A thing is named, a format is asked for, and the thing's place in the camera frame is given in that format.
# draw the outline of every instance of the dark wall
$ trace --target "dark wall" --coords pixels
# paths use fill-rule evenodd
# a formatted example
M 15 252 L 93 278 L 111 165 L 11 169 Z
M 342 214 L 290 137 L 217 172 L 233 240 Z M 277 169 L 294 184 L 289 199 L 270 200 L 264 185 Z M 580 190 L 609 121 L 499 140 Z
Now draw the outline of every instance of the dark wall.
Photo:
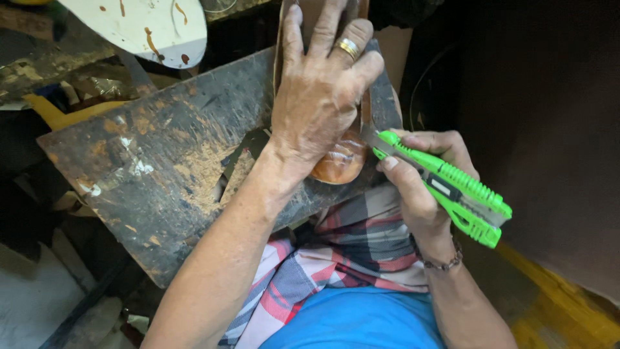
M 514 210 L 504 241 L 620 299 L 620 6 L 483 1 L 468 23 L 459 126 Z

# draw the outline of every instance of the plaid shirt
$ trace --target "plaid shirt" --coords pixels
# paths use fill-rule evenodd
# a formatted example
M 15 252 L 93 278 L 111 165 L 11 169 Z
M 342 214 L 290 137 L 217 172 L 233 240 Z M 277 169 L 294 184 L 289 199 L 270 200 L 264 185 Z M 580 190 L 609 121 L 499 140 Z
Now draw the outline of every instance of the plaid shirt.
M 331 207 L 318 218 L 312 241 L 297 250 L 288 232 L 273 234 L 219 347 L 258 348 L 323 288 L 428 292 L 399 201 L 387 183 Z

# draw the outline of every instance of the gold ring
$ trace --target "gold ring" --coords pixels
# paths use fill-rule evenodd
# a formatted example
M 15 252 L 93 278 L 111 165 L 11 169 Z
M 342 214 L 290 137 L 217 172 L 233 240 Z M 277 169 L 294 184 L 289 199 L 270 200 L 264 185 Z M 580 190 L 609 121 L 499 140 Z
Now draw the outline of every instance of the gold ring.
M 353 61 L 357 61 L 357 58 L 360 57 L 360 49 L 357 47 L 357 45 L 355 45 L 355 42 L 352 42 L 347 38 L 342 38 L 338 40 L 338 42 L 334 46 L 345 50 L 349 55 L 351 55 Z

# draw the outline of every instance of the box cutter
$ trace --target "box cutter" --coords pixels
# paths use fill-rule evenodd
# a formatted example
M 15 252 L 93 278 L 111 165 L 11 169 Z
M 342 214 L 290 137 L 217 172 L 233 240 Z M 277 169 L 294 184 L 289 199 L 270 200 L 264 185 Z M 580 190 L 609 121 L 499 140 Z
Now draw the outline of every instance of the box cutter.
M 361 137 L 380 160 L 398 156 L 410 163 L 454 224 L 475 241 L 495 248 L 500 227 L 512 218 L 512 209 L 499 194 L 442 159 L 405 147 L 394 132 L 364 127 Z

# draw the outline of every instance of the left hand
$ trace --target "left hand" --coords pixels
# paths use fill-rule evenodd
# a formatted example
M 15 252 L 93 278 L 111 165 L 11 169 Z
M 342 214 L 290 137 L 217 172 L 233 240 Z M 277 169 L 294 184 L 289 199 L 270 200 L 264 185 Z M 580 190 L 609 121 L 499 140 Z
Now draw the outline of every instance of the left hand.
M 368 52 L 355 62 L 341 48 L 332 50 L 346 4 L 347 0 L 325 2 L 307 55 L 299 6 L 292 5 L 284 21 L 284 66 L 273 103 L 270 143 L 285 161 L 301 165 L 301 178 L 351 126 L 362 94 L 383 71 L 383 58 L 378 52 Z M 342 37 L 363 51 L 372 35 L 371 22 L 356 19 L 347 25 Z

